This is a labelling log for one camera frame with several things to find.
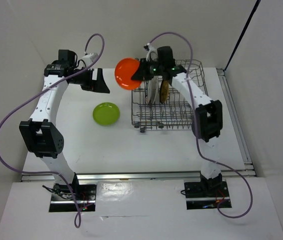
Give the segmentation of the lime green plate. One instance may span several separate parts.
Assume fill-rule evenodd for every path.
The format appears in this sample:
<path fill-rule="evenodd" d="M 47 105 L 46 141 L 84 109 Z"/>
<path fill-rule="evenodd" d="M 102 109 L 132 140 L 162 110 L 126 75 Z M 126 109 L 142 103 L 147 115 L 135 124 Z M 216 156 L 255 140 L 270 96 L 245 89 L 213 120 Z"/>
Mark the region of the lime green plate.
<path fill-rule="evenodd" d="M 120 109 L 112 102 L 103 102 L 94 108 L 92 117 L 97 124 L 110 126 L 119 120 Z"/>

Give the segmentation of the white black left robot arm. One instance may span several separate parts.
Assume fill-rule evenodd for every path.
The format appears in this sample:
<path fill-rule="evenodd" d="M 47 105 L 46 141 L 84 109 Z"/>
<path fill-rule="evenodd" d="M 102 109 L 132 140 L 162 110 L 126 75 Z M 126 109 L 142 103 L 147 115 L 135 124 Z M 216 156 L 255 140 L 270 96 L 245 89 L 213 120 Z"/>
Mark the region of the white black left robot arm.
<path fill-rule="evenodd" d="M 80 186 L 76 173 L 65 159 L 65 140 L 56 127 L 62 97 L 70 84 L 79 85 L 84 91 L 110 93 L 101 68 L 78 68 L 76 60 L 75 52 L 67 49 L 58 51 L 58 59 L 48 64 L 43 72 L 45 93 L 39 97 L 29 120 L 19 124 L 27 150 L 41 159 L 51 172 L 56 173 L 55 184 L 70 200 L 80 195 Z"/>

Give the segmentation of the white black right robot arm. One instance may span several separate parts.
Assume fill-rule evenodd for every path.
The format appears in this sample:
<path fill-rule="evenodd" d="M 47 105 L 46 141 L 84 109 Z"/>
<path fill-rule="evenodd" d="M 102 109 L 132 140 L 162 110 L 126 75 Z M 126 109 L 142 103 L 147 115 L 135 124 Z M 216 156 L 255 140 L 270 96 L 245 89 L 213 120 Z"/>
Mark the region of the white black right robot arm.
<path fill-rule="evenodd" d="M 197 152 L 203 159 L 200 169 L 200 192 L 211 196 L 222 185 L 219 168 L 218 138 L 223 128 L 223 110 L 220 100 L 213 100 L 205 94 L 189 77 L 189 72 L 177 65 L 172 48 L 144 46 L 145 58 L 139 61 L 138 68 L 130 80 L 142 80 L 147 85 L 146 102 L 152 104 L 156 97 L 163 104 L 169 96 L 169 88 L 177 90 L 191 106 L 191 130 L 195 136 Z"/>

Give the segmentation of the orange plate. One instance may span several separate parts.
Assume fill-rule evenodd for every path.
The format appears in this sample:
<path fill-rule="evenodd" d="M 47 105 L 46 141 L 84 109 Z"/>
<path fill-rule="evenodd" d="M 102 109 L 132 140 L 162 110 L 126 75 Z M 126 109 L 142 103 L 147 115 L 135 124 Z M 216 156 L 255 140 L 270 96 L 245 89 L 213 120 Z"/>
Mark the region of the orange plate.
<path fill-rule="evenodd" d="M 135 90 L 140 87 L 140 80 L 132 80 L 132 76 L 138 70 L 140 62 L 133 58 L 124 58 L 118 62 L 114 70 L 117 84 L 125 90 Z"/>

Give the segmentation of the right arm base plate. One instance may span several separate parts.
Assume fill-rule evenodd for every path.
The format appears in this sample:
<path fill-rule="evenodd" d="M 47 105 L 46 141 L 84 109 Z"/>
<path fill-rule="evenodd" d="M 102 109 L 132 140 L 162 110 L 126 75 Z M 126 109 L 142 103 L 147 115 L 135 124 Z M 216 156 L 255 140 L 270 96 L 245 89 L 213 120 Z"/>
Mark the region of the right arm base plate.
<path fill-rule="evenodd" d="M 185 182 L 180 193 L 185 196 L 187 210 L 232 208 L 228 185 L 223 181 L 221 186 L 205 192 L 200 182 Z"/>

